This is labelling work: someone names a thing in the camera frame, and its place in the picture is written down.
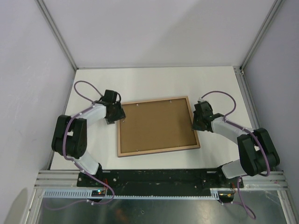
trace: cork board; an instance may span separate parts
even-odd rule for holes
[[[123,103],[117,122],[117,155],[131,156],[200,148],[192,130],[188,97]]]

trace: purple cable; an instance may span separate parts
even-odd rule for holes
[[[88,97],[86,97],[86,96],[83,96],[81,93],[79,93],[79,91],[78,91],[77,88],[76,88],[76,85],[77,85],[78,83],[86,83],[86,84],[89,84],[92,88],[94,88],[94,89],[98,92],[98,94],[99,94],[101,97],[103,96],[103,94],[101,94],[100,91],[99,91],[93,84],[91,84],[91,83],[89,83],[89,82],[87,82],[87,81],[83,81],[83,80],[79,80],[79,81],[75,82],[75,84],[74,84],[74,90],[75,90],[75,92],[76,92],[80,97],[82,97],[82,98],[84,98],[84,99],[90,101],[92,104],[94,103],[94,101],[93,101],[92,99],[90,99],[90,98],[88,98]]]
[[[89,84],[89,85],[90,85],[91,87],[93,87],[93,88],[94,88],[94,89],[95,89],[101,96],[103,96],[103,95],[99,92],[99,90],[98,90],[94,85],[92,85],[91,83],[89,83],[89,82],[87,82],[87,81],[82,81],[82,80],[77,81],[77,82],[74,84],[74,90],[75,90],[75,92],[76,92],[79,96],[81,96],[81,97],[83,97],[84,99],[90,101],[92,104],[94,104],[94,101],[93,101],[93,100],[91,100],[91,99],[89,99],[89,98],[83,96],[82,94],[80,94],[80,93],[77,91],[77,89],[76,89],[76,85],[77,85],[78,83],[87,83],[87,84]],[[77,113],[76,115],[74,115],[74,116],[70,119],[70,121],[68,122],[68,124],[67,124],[67,126],[66,126],[65,133],[64,133],[64,138],[63,138],[63,143],[62,143],[62,153],[63,153],[64,158],[65,158],[66,160],[68,160],[68,161],[72,161],[72,162],[75,164],[75,166],[78,167],[78,169],[79,169],[81,172],[84,172],[84,169],[83,169],[82,167],[80,167],[80,166],[79,166],[79,165],[78,165],[72,158],[67,158],[67,156],[66,156],[66,139],[67,139],[67,133],[69,132],[69,129],[70,129],[71,124],[72,124],[72,122],[74,121],[74,119],[77,118],[78,116],[82,115],[83,113],[86,113],[86,112],[90,111],[92,108],[93,108],[93,105],[90,106],[90,107],[88,107],[87,109],[85,109],[85,110],[83,110],[83,111]],[[43,203],[44,207],[45,207],[46,209],[48,209],[48,210],[51,210],[51,211],[57,211],[57,210],[66,209],[66,208],[68,208],[68,207],[70,207],[70,206],[72,206],[72,205],[74,205],[74,204],[80,203],[80,202],[91,202],[92,204],[107,204],[107,203],[111,202],[111,201],[114,199],[114,197],[115,197],[115,192],[114,192],[114,190],[113,190],[108,184],[104,183],[103,181],[100,181],[99,179],[95,178],[94,176],[92,176],[92,175],[91,175],[90,173],[88,173],[88,172],[84,172],[84,173],[85,173],[87,176],[89,176],[90,178],[94,179],[95,181],[97,181],[97,182],[99,182],[100,184],[104,185],[105,187],[109,188],[109,189],[111,190],[111,192],[112,192],[112,198],[110,198],[108,201],[105,201],[105,202],[102,202],[102,201],[101,201],[101,202],[94,202],[94,201],[89,201],[88,199],[87,199],[87,200],[85,200],[85,199],[84,199],[84,200],[78,200],[78,201],[75,201],[75,202],[73,202],[73,203],[71,203],[71,204],[68,204],[68,205],[66,205],[66,206],[63,206],[63,207],[61,207],[61,208],[54,208],[54,209],[48,207],[46,203]]]
[[[66,156],[66,138],[67,138],[67,133],[68,133],[68,131],[69,131],[69,129],[70,129],[71,123],[73,122],[73,120],[74,120],[76,117],[78,117],[79,115],[81,115],[81,114],[83,114],[83,113],[88,112],[88,111],[91,110],[92,108],[93,108],[93,106],[88,107],[87,109],[81,111],[80,113],[77,113],[75,116],[73,116],[73,117],[70,119],[70,121],[68,122],[68,124],[67,124],[67,126],[66,126],[65,133],[64,133],[64,139],[63,139],[63,143],[62,143],[62,153],[63,153],[63,155],[64,155],[64,158],[65,158],[66,160],[72,161],[72,162],[76,165],[76,167],[78,167],[79,170],[81,170],[82,173],[85,173],[85,174],[86,174],[87,176],[89,176],[90,178],[94,179],[95,181],[99,182],[100,184],[106,186],[107,188],[109,188],[109,189],[111,190],[111,192],[112,192],[112,198],[110,198],[108,201],[105,201],[105,202],[92,202],[92,203],[94,203],[94,204],[107,204],[107,203],[111,202],[111,201],[113,200],[114,196],[115,196],[115,192],[113,191],[113,189],[112,189],[108,184],[106,184],[106,183],[104,183],[103,181],[100,181],[100,180],[98,180],[97,178],[95,178],[94,176],[92,176],[90,173],[88,173],[88,172],[83,172],[84,169],[83,169],[82,167],[80,167],[80,166],[79,166],[73,159],[71,159],[71,158],[67,158],[67,156]]]
[[[263,147],[262,147],[261,143],[259,142],[259,140],[257,139],[257,137],[250,130],[248,130],[248,129],[246,129],[246,128],[244,128],[244,127],[242,127],[242,126],[240,126],[240,125],[238,125],[238,124],[236,124],[236,123],[234,123],[234,122],[226,119],[226,117],[228,115],[230,115],[232,112],[234,112],[235,109],[236,109],[236,107],[237,107],[237,103],[236,103],[235,99],[230,94],[228,94],[226,92],[222,92],[222,91],[211,91],[211,92],[208,92],[205,95],[203,95],[201,98],[203,98],[203,97],[205,97],[205,96],[207,96],[207,95],[209,95],[211,93],[215,93],[215,92],[225,94],[225,95],[229,96],[233,100],[233,102],[234,102],[234,108],[230,112],[228,112],[227,114],[225,114],[223,116],[223,120],[224,120],[224,122],[226,122],[226,123],[228,123],[228,124],[230,124],[230,125],[232,125],[232,126],[234,126],[236,128],[239,128],[242,131],[245,131],[246,133],[248,133],[248,134],[251,135],[251,137],[254,139],[254,141],[256,142],[256,144],[258,145],[258,147],[260,148],[261,153],[263,155],[263,158],[265,159],[266,167],[267,167],[267,174],[265,174],[265,175],[264,174],[260,174],[260,175],[262,175],[262,176],[269,176],[270,175],[269,162],[268,162],[267,156],[265,154],[265,151],[263,150]]]
[[[211,93],[215,93],[215,92],[216,92],[216,93],[222,93],[222,94],[224,94],[224,95],[229,96],[229,97],[233,100],[233,102],[234,102],[234,108],[232,109],[232,111],[228,112],[228,113],[225,114],[224,117],[223,117],[223,120],[225,121],[225,120],[226,120],[226,117],[227,117],[228,115],[230,115],[232,112],[235,111],[235,109],[236,109],[236,107],[237,107],[237,103],[235,102],[235,99],[234,99],[231,95],[229,95],[229,94],[226,93],[226,92],[218,91],[218,90],[208,92],[208,93],[206,93],[205,95],[203,95],[201,98],[203,99],[203,97],[205,97],[205,96],[207,96],[207,95],[209,95],[209,94],[211,94]]]
[[[235,109],[236,109],[236,107],[237,107],[237,103],[236,103],[235,99],[234,99],[230,94],[228,94],[228,93],[226,93],[226,92],[223,92],[223,91],[211,91],[211,92],[208,92],[208,93],[206,93],[205,95],[203,95],[201,98],[203,98],[203,97],[205,97],[205,96],[207,96],[207,95],[209,95],[209,94],[211,94],[211,93],[222,93],[222,94],[225,94],[225,95],[229,96],[229,97],[233,100],[233,102],[234,102],[234,108],[233,108],[230,112],[228,112],[227,114],[225,114],[225,115],[223,116],[223,120],[224,120],[224,122],[226,122],[226,123],[228,123],[228,124],[230,124],[230,125],[232,125],[232,126],[234,126],[234,127],[236,127],[236,128],[239,128],[239,129],[241,129],[242,131],[245,131],[246,133],[248,133],[248,134],[251,135],[251,137],[254,139],[254,141],[257,143],[258,147],[260,148],[260,151],[261,151],[261,153],[262,153],[262,155],[263,155],[263,158],[265,159],[265,163],[266,163],[266,167],[267,167],[267,174],[260,174],[260,175],[262,175],[262,176],[269,176],[269,175],[270,175],[270,166],[269,166],[269,162],[268,162],[267,156],[266,156],[266,154],[265,154],[265,152],[264,152],[264,150],[263,150],[263,147],[262,147],[261,143],[259,142],[259,140],[257,139],[257,137],[256,137],[250,130],[248,130],[248,129],[246,129],[246,128],[244,128],[244,127],[242,127],[242,126],[240,126],[240,125],[238,125],[238,124],[236,124],[236,123],[234,123],[234,122],[229,121],[229,120],[226,119],[226,117],[227,117],[228,115],[230,115],[232,112],[234,112]],[[242,198],[242,196],[241,196],[241,193],[240,193],[240,186],[239,186],[239,180],[240,180],[241,178],[242,178],[242,176],[239,176],[239,178],[238,178],[238,180],[237,180],[238,194],[239,194],[239,197],[240,197],[241,202],[233,202],[233,204],[238,204],[238,205],[242,206],[242,207],[245,209],[245,211],[246,211],[246,213],[248,214],[248,216],[249,216],[250,218],[256,220],[256,215],[255,215],[255,213],[251,210],[251,208],[249,208],[247,205],[245,205],[245,203],[244,203],[244,201],[243,201],[243,198]]]

